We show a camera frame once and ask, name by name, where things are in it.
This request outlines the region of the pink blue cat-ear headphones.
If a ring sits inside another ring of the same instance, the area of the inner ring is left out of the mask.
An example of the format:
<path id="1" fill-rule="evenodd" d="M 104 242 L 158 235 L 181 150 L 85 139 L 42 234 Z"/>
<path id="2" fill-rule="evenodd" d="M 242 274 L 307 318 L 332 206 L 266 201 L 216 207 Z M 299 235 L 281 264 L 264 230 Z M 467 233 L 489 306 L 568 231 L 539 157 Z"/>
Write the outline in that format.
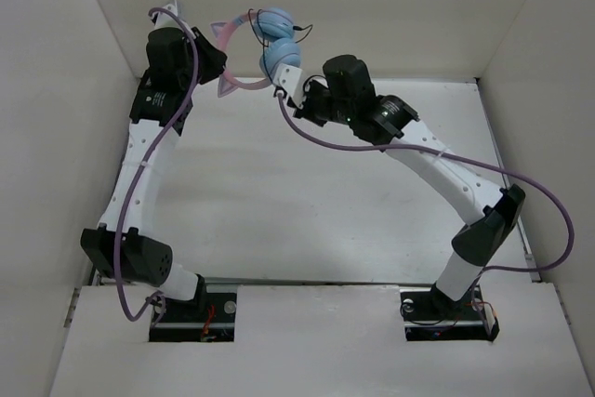
<path id="1" fill-rule="evenodd" d="M 249 25 L 261 44 L 258 64 L 264 77 L 259 81 L 247 83 L 240 81 L 225 68 L 218 79 L 219 98 L 239 89 L 265 89 L 273 85 L 274 75 L 282 64 L 297 68 L 301 65 L 301 49 L 295 37 L 298 26 L 288 12 L 275 7 L 258 10 L 250 8 L 233 20 L 212 22 L 210 28 L 216 38 L 216 48 L 226 53 L 231 37 L 242 25 Z"/>

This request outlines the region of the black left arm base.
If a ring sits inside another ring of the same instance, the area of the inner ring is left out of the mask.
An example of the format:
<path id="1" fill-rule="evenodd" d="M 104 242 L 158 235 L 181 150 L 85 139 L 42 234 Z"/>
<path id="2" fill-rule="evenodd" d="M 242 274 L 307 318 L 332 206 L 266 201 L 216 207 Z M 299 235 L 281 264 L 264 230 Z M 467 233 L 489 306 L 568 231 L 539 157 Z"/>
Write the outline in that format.
<path id="1" fill-rule="evenodd" d="M 204 287 L 198 306 L 190 301 L 166 300 L 166 312 L 155 311 L 149 341 L 153 343 L 228 343 L 234 341 L 238 285 Z"/>

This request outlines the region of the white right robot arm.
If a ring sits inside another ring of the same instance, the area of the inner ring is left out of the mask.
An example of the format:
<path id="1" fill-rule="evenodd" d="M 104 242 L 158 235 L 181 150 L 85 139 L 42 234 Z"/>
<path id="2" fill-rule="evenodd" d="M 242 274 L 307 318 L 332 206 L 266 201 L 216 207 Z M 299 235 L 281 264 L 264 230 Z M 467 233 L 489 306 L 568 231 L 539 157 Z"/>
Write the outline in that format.
<path id="1" fill-rule="evenodd" d="M 453 253 L 430 294 L 437 314 L 453 316 L 516 226 L 524 191 L 517 185 L 502 188 L 454 160 L 411 105 L 376 92 L 362 60 L 341 55 L 328 60 L 323 71 L 322 82 L 308 79 L 297 67 L 278 71 L 295 117 L 317 126 L 348 126 L 356 138 L 418 174 L 462 219 L 464 225 L 451 242 Z"/>

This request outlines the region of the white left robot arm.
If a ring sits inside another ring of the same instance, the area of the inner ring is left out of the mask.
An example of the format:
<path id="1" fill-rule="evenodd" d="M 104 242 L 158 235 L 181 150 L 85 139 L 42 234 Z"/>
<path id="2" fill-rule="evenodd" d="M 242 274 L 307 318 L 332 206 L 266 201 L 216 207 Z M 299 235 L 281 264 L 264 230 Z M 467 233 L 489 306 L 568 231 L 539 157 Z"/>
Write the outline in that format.
<path id="1" fill-rule="evenodd" d="M 129 114 L 126 154 L 112 199 L 97 228 L 80 245 L 98 272 L 149 285 L 176 301 L 187 319 L 207 311 L 202 276 L 175 262 L 172 248 L 154 238 L 153 214 L 161 180 L 192 109 L 191 80 L 203 85 L 223 72 L 226 55 L 197 29 L 163 27 L 148 35 L 149 67 Z"/>

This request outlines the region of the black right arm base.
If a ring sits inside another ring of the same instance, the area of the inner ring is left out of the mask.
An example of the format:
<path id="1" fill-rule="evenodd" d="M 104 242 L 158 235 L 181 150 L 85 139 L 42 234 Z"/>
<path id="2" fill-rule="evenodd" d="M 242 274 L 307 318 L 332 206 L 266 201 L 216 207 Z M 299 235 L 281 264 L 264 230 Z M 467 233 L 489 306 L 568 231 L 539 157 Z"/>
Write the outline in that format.
<path id="1" fill-rule="evenodd" d="M 454 308 L 440 310 L 427 287 L 400 291 L 400 314 L 405 339 L 422 341 L 488 341 L 494 342 L 500 324 L 491 303 L 483 299 L 477 285 Z"/>

